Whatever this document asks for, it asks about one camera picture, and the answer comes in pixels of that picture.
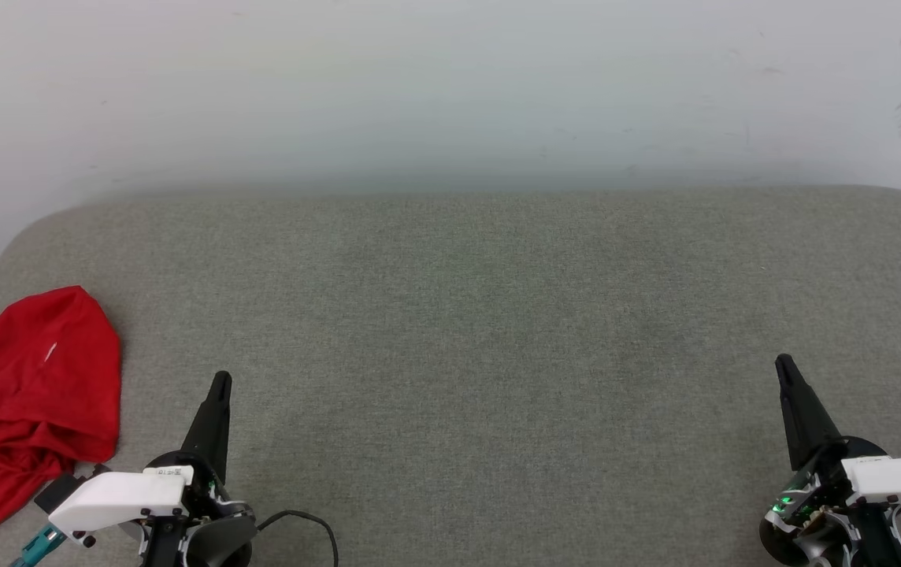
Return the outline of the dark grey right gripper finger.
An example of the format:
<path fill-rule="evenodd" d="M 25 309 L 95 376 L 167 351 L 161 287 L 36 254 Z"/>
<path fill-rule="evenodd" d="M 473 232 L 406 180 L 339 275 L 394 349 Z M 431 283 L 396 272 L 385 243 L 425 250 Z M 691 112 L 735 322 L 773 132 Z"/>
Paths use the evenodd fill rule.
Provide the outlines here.
<path fill-rule="evenodd" d="M 844 454 L 842 434 L 791 355 L 778 355 L 775 369 L 790 468 L 831 470 Z"/>

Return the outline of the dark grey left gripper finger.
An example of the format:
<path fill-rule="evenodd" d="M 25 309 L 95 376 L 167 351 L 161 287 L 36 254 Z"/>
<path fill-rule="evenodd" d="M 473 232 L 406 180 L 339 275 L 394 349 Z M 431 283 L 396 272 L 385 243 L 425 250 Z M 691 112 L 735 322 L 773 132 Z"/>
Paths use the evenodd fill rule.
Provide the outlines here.
<path fill-rule="evenodd" d="M 217 481 L 227 480 L 232 387 L 233 377 L 228 371 L 214 374 L 180 449 L 185 462 L 205 469 Z"/>

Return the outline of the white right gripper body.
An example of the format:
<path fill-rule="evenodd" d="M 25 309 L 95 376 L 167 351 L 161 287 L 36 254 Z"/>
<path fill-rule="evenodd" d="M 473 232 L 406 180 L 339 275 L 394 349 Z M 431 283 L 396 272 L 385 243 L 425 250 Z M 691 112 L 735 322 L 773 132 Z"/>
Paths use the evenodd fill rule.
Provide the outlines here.
<path fill-rule="evenodd" d="M 829 471 L 794 471 L 760 523 L 785 566 L 901 566 L 901 458 L 857 437 Z"/>

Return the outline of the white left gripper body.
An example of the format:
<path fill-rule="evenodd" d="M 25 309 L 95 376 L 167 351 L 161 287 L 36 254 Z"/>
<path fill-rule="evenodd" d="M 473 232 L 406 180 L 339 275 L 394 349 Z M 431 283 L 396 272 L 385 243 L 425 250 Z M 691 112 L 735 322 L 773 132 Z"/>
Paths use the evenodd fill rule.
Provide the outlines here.
<path fill-rule="evenodd" d="M 253 510 L 228 495 L 224 481 L 163 454 L 141 472 L 95 467 L 88 478 L 67 476 L 50 485 L 57 502 L 50 525 L 91 546 L 95 532 L 118 527 L 136 539 L 142 566 L 248 566 L 253 555 Z"/>

